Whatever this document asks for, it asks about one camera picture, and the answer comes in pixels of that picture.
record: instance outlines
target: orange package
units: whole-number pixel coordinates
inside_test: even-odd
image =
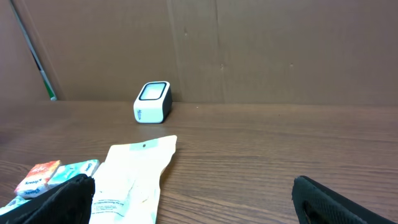
[[[33,198],[50,189],[48,182],[61,165],[61,161],[36,164],[15,189],[15,194],[23,198]]]

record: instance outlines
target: black object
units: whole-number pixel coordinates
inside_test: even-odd
[[[94,179],[79,174],[1,215],[0,223],[86,224],[90,220],[94,193]]]
[[[306,176],[294,180],[292,196],[300,224],[394,223]]]
[[[163,121],[166,119],[166,117],[169,115],[171,109],[172,109],[172,103],[173,103],[173,98],[172,98],[172,87],[169,87],[169,90],[167,90],[166,95],[164,96],[164,101],[162,105],[163,109]]]

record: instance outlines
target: device screen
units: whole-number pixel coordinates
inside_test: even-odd
[[[157,100],[162,96],[166,83],[150,83],[142,91],[140,100]]]

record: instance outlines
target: teal package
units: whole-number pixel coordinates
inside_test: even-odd
[[[5,214],[5,213],[17,208],[20,205],[25,204],[26,202],[28,202],[28,200],[24,199],[21,196],[17,196],[16,198],[12,199],[5,207],[0,208],[0,215]]]
[[[78,162],[75,164],[60,166],[48,182],[48,185],[50,188],[53,188],[78,174],[86,174],[87,176],[92,176],[97,170],[99,164],[100,162],[97,159],[92,159],[85,162]]]

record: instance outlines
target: white packet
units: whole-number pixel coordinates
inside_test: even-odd
[[[90,224],[156,222],[159,180],[175,152],[176,136],[114,145],[93,178]]]

